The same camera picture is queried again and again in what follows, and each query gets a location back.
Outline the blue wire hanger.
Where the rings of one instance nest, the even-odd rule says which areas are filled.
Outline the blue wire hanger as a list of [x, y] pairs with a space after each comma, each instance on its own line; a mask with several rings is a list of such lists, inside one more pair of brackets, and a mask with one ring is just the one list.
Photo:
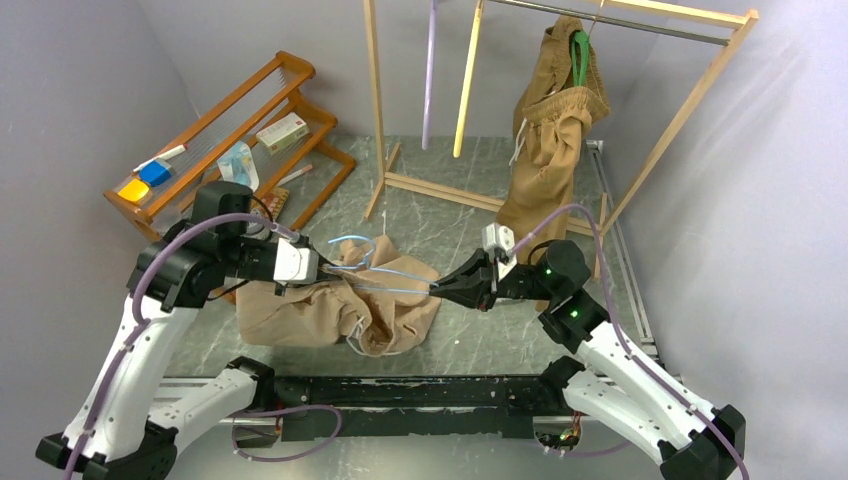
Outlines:
[[356, 272], [358, 280], [352, 287], [359, 290], [428, 295], [439, 278], [433, 267], [398, 250], [386, 235], [342, 235], [327, 243], [338, 247], [333, 265]]

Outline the beige shorts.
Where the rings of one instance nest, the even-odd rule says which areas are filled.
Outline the beige shorts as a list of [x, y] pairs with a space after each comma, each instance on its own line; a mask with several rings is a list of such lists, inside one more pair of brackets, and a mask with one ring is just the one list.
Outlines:
[[341, 341], [362, 356], [393, 356], [419, 346], [440, 299], [359, 290], [344, 281], [289, 288], [253, 282], [236, 295], [244, 342], [275, 347], [324, 347]]

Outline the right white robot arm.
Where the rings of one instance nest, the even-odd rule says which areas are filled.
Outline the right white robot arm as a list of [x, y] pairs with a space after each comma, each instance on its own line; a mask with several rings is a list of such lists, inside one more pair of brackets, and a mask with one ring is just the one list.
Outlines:
[[478, 249], [429, 293], [480, 311], [499, 299], [545, 302], [537, 319], [568, 352], [540, 376], [548, 412], [570, 408], [600, 421], [651, 458], [665, 479], [727, 479], [740, 471], [744, 416], [699, 397], [640, 349], [585, 290], [589, 276], [581, 249], [555, 240], [534, 264], [510, 261], [501, 248]]

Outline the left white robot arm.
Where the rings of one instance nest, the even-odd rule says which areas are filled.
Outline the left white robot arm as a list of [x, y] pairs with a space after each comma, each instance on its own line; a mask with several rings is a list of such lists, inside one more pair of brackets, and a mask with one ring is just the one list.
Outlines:
[[138, 256], [122, 320], [75, 418], [43, 437], [38, 460], [65, 478], [163, 479], [180, 453], [230, 417], [282, 417], [274, 371], [246, 357], [167, 408], [151, 407], [180, 339], [211, 293], [230, 278], [290, 287], [330, 281], [330, 262], [308, 237], [250, 211], [253, 190], [200, 187], [191, 215]]

